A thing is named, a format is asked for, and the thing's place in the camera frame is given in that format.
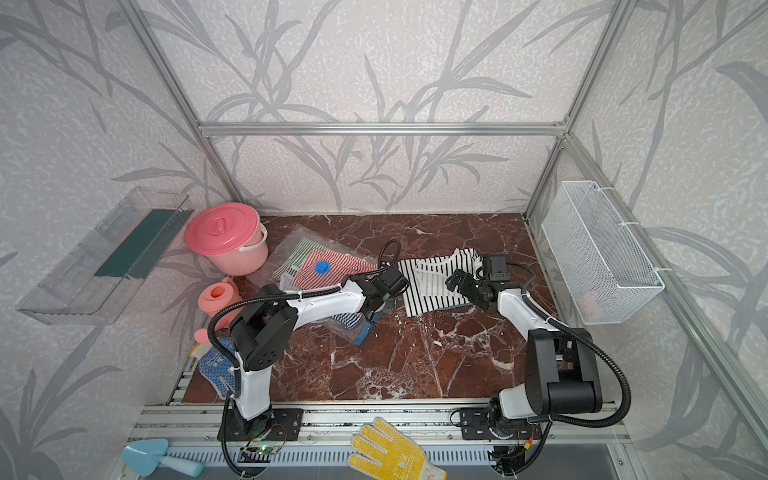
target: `trowel handle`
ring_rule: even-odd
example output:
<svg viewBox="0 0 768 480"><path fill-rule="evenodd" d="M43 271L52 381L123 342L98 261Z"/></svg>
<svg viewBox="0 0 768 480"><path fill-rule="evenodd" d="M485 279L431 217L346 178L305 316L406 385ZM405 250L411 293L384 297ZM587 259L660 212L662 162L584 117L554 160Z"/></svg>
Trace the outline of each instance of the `trowel handle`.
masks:
<svg viewBox="0 0 768 480"><path fill-rule="evenodd" d="M203 471L203 464L199 462L193 462L186 458L176 458L164 456L160 458L160 463L167 467L171 467L177 472L181 472L190 477L197 477Z"/></svg>

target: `green striped cloth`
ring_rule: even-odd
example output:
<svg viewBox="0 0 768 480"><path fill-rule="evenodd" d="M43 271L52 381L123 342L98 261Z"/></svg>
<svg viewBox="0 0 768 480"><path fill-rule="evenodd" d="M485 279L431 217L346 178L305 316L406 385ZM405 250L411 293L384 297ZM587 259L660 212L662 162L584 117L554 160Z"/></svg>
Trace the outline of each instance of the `green striped cloth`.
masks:
<svg viewBox="0 0 768 480"><path fill-rule="evenodd" d="M321 252L324 252L327 249L322 244L304 237L301 239L299 244L296 245L296 249L290 254L290 256L288 256L288 260L286 260L280 268L275 270L275 273L272 274L272 277L275 280L280 280L280 276L287 272L290 267L295 266L297 269L301 268L301 266L304 264L304 260L306 260L306 258L310 255L310 253L312 253L313 250L320 250Z"/></svg>

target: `brown marble surface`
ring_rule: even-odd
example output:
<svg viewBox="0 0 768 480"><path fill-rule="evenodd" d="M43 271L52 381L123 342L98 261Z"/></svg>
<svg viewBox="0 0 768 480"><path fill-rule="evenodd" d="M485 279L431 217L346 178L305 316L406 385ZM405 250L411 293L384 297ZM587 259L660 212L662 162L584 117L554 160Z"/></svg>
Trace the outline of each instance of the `brown marble surface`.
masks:
<svg viewBox="0 0 768 480"><path fill-rule="evenodd" d="M556 314L549 288L518 214L339 215L263 217L276 247L296 225L376 257L390 238L400 258L450 255L456 248L506 253L537 273L531 292ZM513 280L527 273L511 269ZM402 299L361 346L318 325L296 330L273 367L273 401L479 398L522 382L525 341L509 321L474 306L406 317ZM210 384L195 372L185 402L214 402Z"/></svg>

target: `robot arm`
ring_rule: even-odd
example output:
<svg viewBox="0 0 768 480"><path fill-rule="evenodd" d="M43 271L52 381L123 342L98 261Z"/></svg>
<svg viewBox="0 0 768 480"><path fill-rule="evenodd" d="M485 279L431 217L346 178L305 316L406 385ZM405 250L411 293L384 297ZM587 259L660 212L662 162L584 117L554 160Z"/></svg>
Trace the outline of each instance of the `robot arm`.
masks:
<svg viewBox="0 0 768 480"><path fill-rule="evenodd" d="M540 313L546 310L524 286L510 281L504 255L484 257L482 271L485 276L476 279L471 273L456 270L445 285L451 291L458 288L483 309L495 303L497 311L528 341L525 383L504 389L492 399L491 423L537 415L599 412L602 393L593 352L548 323L549 318L541 318ZM591 339L587 330L574 330ZM573 368L558 369L559 360L571 363Z"/></svg>
<svg viewBox="0 0 768 480"><path fill-rule="evenodd" d="M267 285L260 290L256 298L299 298L252 303L245 306L230 324L235 357L240 366L240 371L235 372L240 376L240 391L236 392L234 400L242 423L269 410L272 365L282 358L295 329L340 313L370 316L408 285L408 280L397 267L390 265L372 278L367 275L351 276L339 286L338 291L322 296L305 298L311 291L283 292L275 285Z"/></svg>

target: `white wire basket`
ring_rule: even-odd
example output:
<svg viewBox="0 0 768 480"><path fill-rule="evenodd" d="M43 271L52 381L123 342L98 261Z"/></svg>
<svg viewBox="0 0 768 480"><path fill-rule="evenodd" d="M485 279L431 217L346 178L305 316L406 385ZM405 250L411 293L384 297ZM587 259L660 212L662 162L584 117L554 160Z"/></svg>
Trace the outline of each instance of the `white wire basket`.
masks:
<svg viewBox="0 0 768 480"><path fill-rule="evenodd" d="M595 182L562 182L541 228L584 324L621 323L664 290L627 223Z"/></svg>

